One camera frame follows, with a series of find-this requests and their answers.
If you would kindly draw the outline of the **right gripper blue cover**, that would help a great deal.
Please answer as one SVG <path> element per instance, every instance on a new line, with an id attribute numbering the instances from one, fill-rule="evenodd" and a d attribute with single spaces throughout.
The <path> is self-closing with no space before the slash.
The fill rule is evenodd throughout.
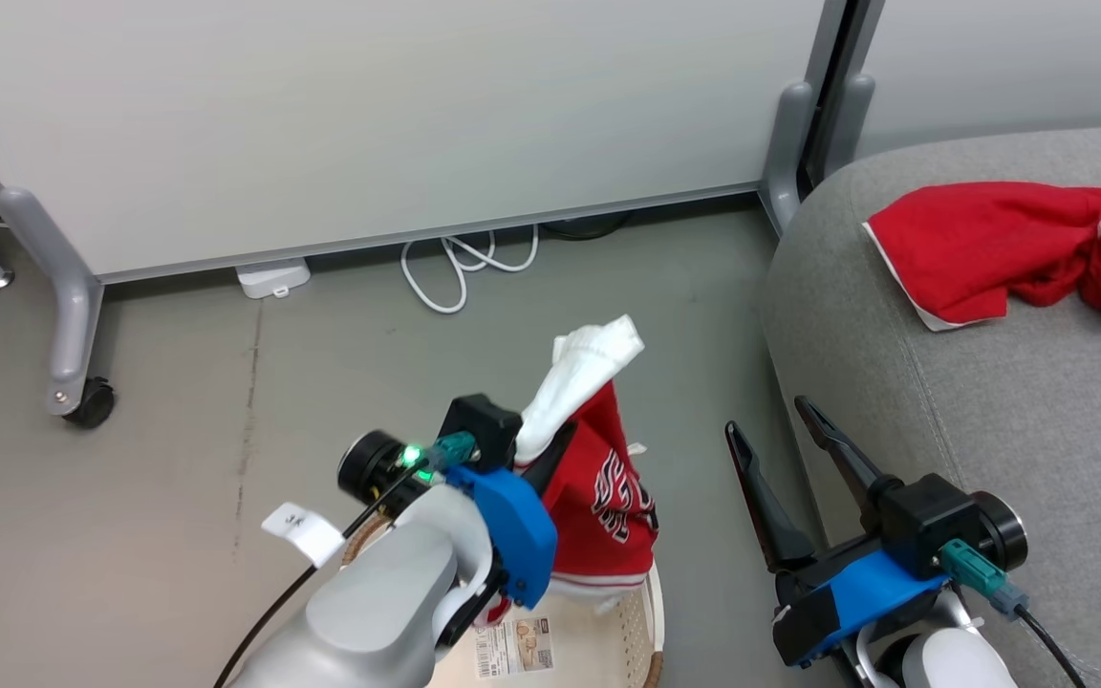
<path id="1" fill-rule="evenodd" d="M 792 522 L 761 474 L 759 456 L 734 421 L 724 443 L 734 462 L 768 574 L 778 574 L 781 607 L 772 624 L 780 658 L 808 667 L 871 630 L 889 634 L 922 621 L 947 587 L 960 585 L 1004 618 L 1021 618 L 1028 597 L 1009 580 L 1026 561 L 1022 518 L 1001 498 L 964 493 L 937 474 L 906 484 L 884 473 L 808 397 L 794 406 L 818 448 L 829 454 L 874 529 L 821 557 Z"/>

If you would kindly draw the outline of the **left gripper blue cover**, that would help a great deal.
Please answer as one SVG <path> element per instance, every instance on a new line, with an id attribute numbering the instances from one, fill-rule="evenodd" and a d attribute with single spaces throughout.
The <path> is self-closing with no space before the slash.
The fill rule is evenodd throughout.
<path id="1" fill-rule="evenodd" d="M 539 493 L 568 452 L 576 423 L 564 423 L 550 444 L 516 473 L 514 454 L 523 421 L 486 395 L 453 398 L 440 432 L 428 445 L 367 432 L 342 454 L 337 485 L 368 512 L 397 520 L 427 496 L 462 504 L 464 524 L 453 526 L 442 506 L 433 523 L 459 543 L 459 578 L 471 604 L 505 596 L 537 604 L 550 582 L 556 527 Z"/>

